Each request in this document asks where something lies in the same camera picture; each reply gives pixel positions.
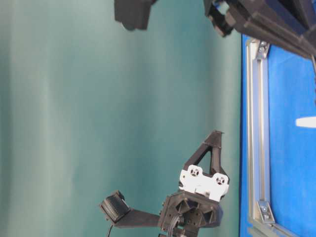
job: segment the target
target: screw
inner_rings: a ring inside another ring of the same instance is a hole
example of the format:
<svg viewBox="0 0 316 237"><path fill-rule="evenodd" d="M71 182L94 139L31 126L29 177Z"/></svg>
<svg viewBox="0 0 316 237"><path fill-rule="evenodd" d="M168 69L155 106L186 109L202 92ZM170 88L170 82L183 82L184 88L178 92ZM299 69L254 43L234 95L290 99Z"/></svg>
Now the screw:
<svg viewBox="0 0 316 237"><path fill-rule="evenodd" d="M264 214L264 215L263 215L263 218L264 218L265 220L268 220L268 219L270 219L270 216L269 216L268 214Z"/></svg>
<svg viewBox="0 0 316 237"><path fill-rule="evenodd" d="M268 209L267 209L265 206L261 206L260 208L261 208L261 210L262 210L263 212L267 212L267 211L268 211Z"/></svg>
<svg viewBox="0 0 316 237"><path fill-rule="evenodd" d="M264 51L265 51L265 48L264 48L264 47L260 47L260 48L259 48L259 52L260 52L260 53L263 53Z"/></svg>

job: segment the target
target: green cloth background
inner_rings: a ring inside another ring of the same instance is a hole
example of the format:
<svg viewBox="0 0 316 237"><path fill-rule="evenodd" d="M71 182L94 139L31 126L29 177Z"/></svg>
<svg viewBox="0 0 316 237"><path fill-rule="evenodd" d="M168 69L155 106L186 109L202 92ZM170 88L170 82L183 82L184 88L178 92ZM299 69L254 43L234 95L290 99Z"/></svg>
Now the green cloth background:
<svg viewBox="0 0 316 237"><path fill-rule="evenodd" d="M238 236L240 45L201 0L160 0L132 33L113 1L2 0L0 236L103 237L98 203L116 189L158 213L214 129L230 190L222 225L199 236Z"/></svg>

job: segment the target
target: robotic arm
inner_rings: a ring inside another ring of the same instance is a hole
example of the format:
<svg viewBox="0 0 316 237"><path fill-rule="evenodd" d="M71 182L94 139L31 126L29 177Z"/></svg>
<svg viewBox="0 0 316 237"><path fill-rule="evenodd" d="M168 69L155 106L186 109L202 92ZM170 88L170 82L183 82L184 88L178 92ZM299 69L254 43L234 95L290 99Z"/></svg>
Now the robotic arm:
<svg viewBox="0 0 316 237"><path fill-rule="evenodd" d="M115 0L115 20L145 30L156 0ZM311 0L203 0L205 16L223 37L233 29L315 61L316 14ZM229 6L222 14L217 6Z"/></svg>
<svg viewBox="0 0 316 237"><path fill-rule="evenodd" d="M219 202L229 188L229 177L220 162L221 140L222 132L213 131L185 163L179 190L166 197L159 215L129 207L115 191L99 205L106 219L118 228L159 227L167 232L159 237L197 237L200 228L219 226L223 216ZM210 170L204 173L198 164L208 152Z"/></svg>

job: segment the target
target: aluminum extrusion frame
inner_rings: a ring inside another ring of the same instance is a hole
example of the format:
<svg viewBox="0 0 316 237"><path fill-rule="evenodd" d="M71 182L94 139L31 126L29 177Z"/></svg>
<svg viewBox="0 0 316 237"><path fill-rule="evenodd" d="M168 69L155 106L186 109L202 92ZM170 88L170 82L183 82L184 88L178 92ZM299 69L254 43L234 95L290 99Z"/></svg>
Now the aluminum extrusion frame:
<svg viewBox="0 0 316 237"><path fill-rule="evenodd" d="M265 42L247 41L248 231L254 237L296 237L275 222L269 204L268 50Z"/></svg>

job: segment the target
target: white object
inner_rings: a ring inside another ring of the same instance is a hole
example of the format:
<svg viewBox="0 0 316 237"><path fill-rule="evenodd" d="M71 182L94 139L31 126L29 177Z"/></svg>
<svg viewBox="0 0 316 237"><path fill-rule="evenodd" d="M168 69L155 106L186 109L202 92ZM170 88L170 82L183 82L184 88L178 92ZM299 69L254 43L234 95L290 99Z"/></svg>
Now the white object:
<svg viewBox="0 0 316 237"><path fill-rule="evenodd" d="M229 187L226 175L215 173L210 178L203 175L202 168L196 165L190 165L187 171L181 171L180 182L183 187L179 187L179 189L192 194L201 194L218 202L227 193Z"/></svg>
<svg viewBox="0 0 316 237"><path fill-rule="evenodd" d="M296 126L316 128L316 117L305 117L296 119Z"/></svg>

